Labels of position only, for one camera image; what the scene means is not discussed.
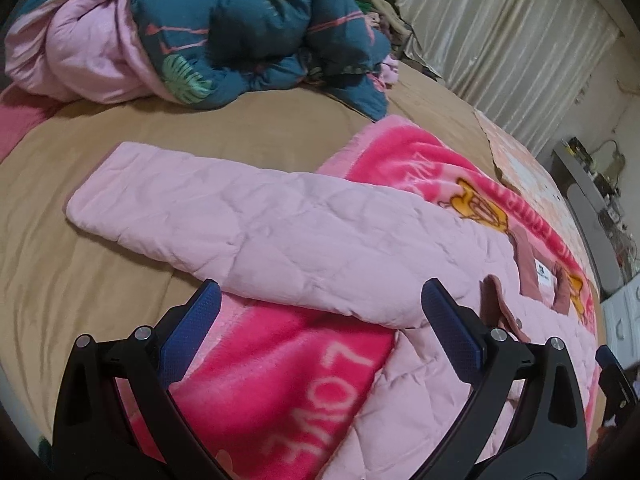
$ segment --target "bed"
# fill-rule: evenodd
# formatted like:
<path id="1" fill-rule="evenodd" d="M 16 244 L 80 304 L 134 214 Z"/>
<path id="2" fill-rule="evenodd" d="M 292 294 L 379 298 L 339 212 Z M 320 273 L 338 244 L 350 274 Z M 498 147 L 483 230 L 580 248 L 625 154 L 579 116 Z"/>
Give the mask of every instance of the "bed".
<path id="1" fill-rule="evenodd" d="M 494 157 L 504 144 L 497 137 L 490 144 L 475 110 L 446 88 L 401 65 L 388 97 L 389 113 L 432 132 L 495 180 L 504 177 Z M 369 123 L 323 94 L 296 88 L 245 94 L 207 112 L 159 98 L 115 106 L 80 101 L 31 130 L 0 164 L 0 364 L 43 436 L 51 440 L 76 336 L 126 336 L 155 324 L 198 286 L 65 220 L 66 197 L 104 153 L 134 140 L 260 168 L 315 171 Z"/>

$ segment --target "silver bolt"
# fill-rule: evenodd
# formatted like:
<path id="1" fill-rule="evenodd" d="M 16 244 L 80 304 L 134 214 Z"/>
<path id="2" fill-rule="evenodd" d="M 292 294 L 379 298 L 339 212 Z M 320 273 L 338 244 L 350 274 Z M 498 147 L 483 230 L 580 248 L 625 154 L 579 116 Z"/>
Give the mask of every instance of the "silver bolt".
<path id="1" fill-rule="evenodd" d="M 84 348 L 91 342 L 91 338 L 87 334 L 82 334 L 76 339 L 76 346 L 78 348 Z"/>
<path id="2" fill-rule="evenodd" d="M 562 350 L 564 348 L 564 341 L 559 337 L 552 337 L 549 341 L 551 341 L 551 346 L 556 350 Z"/>
<path id="3" fill-rule="evenodd" d="M 507 333 L 501 328 L 493 328 L 491 330 L 491 337 L 496 341 L 507 341 Z"/>
<path id="4" fill-rule="evenodd" d="M 133 334 L 138 341 L 144 341 L 145 339 L 149 339 L 151 336 L 151 327 L 150 326 L 139 326 Z"/>

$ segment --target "crumpled comforter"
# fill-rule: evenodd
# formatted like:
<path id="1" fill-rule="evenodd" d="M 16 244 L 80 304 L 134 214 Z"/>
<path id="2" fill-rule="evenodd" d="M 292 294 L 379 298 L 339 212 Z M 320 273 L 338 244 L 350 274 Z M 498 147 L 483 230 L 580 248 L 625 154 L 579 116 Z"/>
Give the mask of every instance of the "crumpled comforter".
<path id="1" fill-rule="evenodd" d="M 406 158 L 409 152 L 414 156 Z M 500 188 L 492 192 L 500 206 L 488 201 L 482 194 L 497 184 L 395 117 L 370 126 L 334 157 L 333 170 L 340 167 L 368 182 L 394 174 L 411 192 L 126 142 L 73 193 L 65 212 L 79 228 L 216 279 L 225 292 L 398 330 L 346 437 L 327 449 L 333 454 L 323 479 L 410 478 L 464 404 L 468 386 L 455 376 L 420 307 L 422 284 L 434 276 L 476 312 L 480 283 L 494 276 L 532 342 L 553 335 L 565 341 L 589 403 L 595 338 L 585 325 L 592 320 L 520 294 L 505 234 L 510 225 L 526 225 L 546 244 L 542 249 L 553 247 L 572 275 L 577 272 L 562 241 L 524 200 Z M 586 306 L 590 318 L 588 292 L 575 294 L 574 305 Z M 484 458 L 500 446 L 520 391 L 515 383 Z M 291 466 L 300 454 L 292 454 Z"/>
<path id="2" fill-rule="evenodd" d="M 378 120 L 389 51 L 354 0 L 29 0 L 6 72 L 65 102 L 157 94 L 200 109 L 307 81 Z"/>

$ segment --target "satin curtain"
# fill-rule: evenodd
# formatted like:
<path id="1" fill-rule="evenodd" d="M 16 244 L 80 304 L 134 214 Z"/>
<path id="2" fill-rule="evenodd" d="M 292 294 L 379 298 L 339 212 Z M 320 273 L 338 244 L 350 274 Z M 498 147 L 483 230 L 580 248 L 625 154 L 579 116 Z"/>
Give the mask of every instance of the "satin curtain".
<path id="1" fill-rule="evenodd" d="M 596 0 L 399 0 L 409 57 L 537 155 L 620 31 Z"/>

